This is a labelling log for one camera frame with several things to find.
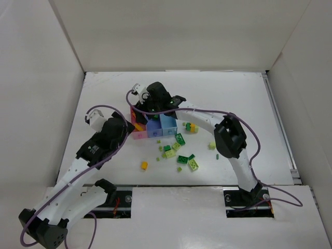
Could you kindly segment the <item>small yellow lego brick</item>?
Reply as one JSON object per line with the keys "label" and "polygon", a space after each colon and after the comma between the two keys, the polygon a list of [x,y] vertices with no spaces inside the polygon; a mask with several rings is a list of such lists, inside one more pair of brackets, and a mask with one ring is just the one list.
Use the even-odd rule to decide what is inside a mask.
{"label": "small yellow lego brick", "polygon": [[145,171],[145,170],[147,170],[147,168],[148,168],[148,162],[143,161],[141,164],[141,169]]}

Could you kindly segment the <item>small dark green slope lego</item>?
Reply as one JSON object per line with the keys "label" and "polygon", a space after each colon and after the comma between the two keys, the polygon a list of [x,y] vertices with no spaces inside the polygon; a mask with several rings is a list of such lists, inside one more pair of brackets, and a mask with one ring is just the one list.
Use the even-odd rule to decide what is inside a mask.
{"label": "small dark green slope lego", "polygon": [[191,159],[193,159],[194,157],[195,157],[195,155],[194,155],[194,154],[191,154],[191,155],[188,157],[188,159],[191,160]]}

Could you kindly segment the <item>purple container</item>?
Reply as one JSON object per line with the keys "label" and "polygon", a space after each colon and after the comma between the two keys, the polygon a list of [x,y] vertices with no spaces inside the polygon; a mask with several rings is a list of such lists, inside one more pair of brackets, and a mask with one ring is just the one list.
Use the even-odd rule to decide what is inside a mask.
{"label": "purple container", "polygon": [[147,135],[149,138],[160,137],[163,135],[160,117],[149,119],[146,124]]}

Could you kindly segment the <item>lime rounded lego brick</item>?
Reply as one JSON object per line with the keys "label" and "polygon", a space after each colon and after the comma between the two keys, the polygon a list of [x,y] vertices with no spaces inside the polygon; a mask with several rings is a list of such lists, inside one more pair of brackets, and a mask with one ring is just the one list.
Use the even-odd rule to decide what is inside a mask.
{"label": "lime rounded lego brick", "polygon": [[162,154],[163,158],[173,158],[176,156],[176,152],[173,149],[167,150]]}

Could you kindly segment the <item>dark green 2x2 lego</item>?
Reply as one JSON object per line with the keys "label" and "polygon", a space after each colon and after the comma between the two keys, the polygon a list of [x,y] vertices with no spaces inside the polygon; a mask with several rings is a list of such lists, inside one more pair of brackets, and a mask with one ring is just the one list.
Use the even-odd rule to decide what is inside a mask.
{"label": "dark green 2x2 lego", "polygon": [[178,158],[177,158],[177,163],[187,164],[188,163],[188,157],[179,155]]}

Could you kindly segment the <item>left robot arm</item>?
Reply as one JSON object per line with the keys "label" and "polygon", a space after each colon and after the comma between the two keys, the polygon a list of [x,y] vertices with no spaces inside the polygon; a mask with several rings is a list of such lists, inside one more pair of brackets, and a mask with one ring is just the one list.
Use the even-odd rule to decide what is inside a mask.
{"label": "left robot arm", "polygon": [[57,248],[73,224],[94,208],[112,204],[116,197],[117,187],[103,178],[87,192],[82,187],[119,151],[135,127],[117,112],[109,119],[90,116],[88,124],[95,134],[78,150],[64,176],[39,204],[19,214],[22,233],[44,248]]}

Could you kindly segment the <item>pale lime lego cube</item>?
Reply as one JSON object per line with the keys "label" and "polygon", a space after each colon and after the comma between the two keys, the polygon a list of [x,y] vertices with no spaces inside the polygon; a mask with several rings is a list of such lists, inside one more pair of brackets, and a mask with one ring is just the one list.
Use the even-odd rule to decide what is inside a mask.
{"label": "pale lime lego cube", "polygon": [[210,142],[209,145],[208,145],[208,148],[209,148],[210,150],[215,150],[215,149],[216,149],[216,144],[215,144],[215,142]]}

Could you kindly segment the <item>light blue container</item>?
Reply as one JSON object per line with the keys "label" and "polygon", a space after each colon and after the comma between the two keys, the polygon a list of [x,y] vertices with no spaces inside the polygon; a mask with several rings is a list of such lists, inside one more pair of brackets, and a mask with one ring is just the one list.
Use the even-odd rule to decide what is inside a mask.
{"label": "light blue container", "polygon": [[163,136],[174,136],[177,134],[176,119],[165,114],[159,115]]}

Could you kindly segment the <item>light green square lego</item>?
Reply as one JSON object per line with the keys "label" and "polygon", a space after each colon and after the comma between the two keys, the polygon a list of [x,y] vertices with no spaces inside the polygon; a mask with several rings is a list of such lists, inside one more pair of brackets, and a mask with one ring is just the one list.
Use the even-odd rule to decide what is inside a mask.
{"label": "light green square lego", "polygon": [[175,151],[178,151],[178,150],[180,149],[180,147],[181,147],[181,145],[180,145],[178,142],[176,142],[176,143],[174,143],[174,144],[172,145],[172,148],[173,148]]}

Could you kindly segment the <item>dark green lego plate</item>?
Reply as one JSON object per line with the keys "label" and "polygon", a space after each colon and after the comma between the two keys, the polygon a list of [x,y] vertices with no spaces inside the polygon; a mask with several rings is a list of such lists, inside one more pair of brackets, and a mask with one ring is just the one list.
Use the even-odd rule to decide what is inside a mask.
{"label": "dark green lego plate", "polygon": [[181,146],[183,146],[183,145],[186,144],[186,143],[185,143],[185,140],[184,140],[184,138],[183,138],[183,136],[182,136],[181,133],[176,134],[176,135],[175,135],[175,139],[176,139],[176,141],[177,141]]}

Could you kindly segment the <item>orange printed lego plate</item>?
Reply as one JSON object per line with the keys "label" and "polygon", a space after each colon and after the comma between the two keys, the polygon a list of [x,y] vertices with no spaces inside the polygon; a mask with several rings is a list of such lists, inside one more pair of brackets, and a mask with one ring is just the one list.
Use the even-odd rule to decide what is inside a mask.
{"label": "orange printed lego plate", "polygon": [[138,131],[144,131],[145,130],[145,128],[140,126],[138,123],[135,123],[134,126]]}

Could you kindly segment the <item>lime 2x2 lego brick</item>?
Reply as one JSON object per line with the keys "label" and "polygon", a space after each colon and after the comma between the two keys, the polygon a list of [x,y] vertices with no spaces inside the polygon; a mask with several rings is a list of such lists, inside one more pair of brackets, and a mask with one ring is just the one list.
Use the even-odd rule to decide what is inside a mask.
{"label": "lime 2x2 lego brick", "polygon": [[189,164],[190,169],[191,169],[192,171],[196,171],[196,170],[199,168],[199,165],[197,164],[197,162],[195,161],[195,159],[190,159],[190,160],[188,161],[188,164]]}

